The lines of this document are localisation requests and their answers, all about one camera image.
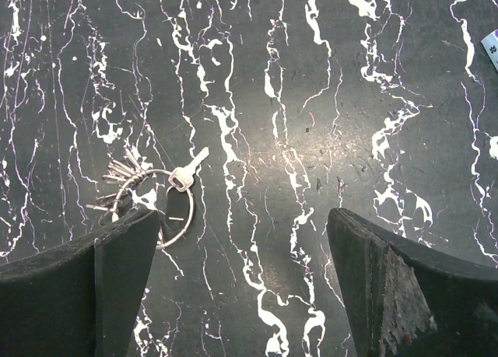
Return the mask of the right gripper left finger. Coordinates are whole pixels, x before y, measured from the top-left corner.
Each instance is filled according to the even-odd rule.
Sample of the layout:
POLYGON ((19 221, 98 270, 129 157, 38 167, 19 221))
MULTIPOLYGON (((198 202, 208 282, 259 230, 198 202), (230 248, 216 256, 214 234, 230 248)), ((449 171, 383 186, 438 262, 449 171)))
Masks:
POLYGON ((3 356, 125 356, 160 227, 140 208, 1 266, 3 356))

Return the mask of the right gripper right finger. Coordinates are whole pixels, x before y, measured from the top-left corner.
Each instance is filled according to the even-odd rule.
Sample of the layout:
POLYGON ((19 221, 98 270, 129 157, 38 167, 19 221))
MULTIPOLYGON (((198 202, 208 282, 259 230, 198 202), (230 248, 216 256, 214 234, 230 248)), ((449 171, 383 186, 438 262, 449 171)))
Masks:
POLYGON ((359 356, 495 356, 497 270, 387 231, 345 208, 328 241, 359 356))

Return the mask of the metal keyring with clips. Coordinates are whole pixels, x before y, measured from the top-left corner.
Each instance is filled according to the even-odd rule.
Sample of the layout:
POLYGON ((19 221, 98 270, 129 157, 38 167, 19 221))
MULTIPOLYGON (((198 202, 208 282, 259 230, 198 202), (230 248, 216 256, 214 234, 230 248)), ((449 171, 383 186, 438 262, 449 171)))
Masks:
POLYGON ((117 189, 96 197, 86 208, 101 213, 99 224, 102 226, 116 222, 140 207, 157 212, 160 227, 156 249, 165 250, 187 235, 195 216, 194 210, 191 224, 181 236, 176 236, 176 233, 166 227, 167 189, 170 186, 168 178, 172 171, 144 164, 139 160, 139 155, 126 146, 123 158, 112 157, 107 165, 107 172, 102 176, 105 184, 114 185, 117 189))

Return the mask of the black car key fob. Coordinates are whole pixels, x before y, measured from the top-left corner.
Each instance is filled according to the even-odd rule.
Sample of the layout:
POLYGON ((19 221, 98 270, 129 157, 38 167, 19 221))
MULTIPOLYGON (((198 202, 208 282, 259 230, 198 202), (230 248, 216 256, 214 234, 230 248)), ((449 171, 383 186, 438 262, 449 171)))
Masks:
POLYGON ((189 164, 175 168, 169 175, 165 224, 176 236, 185 234, 191 224, 195 210, 191 188, 195 182, 196 170, 208 156, 209 148, 204 147, 189 164))

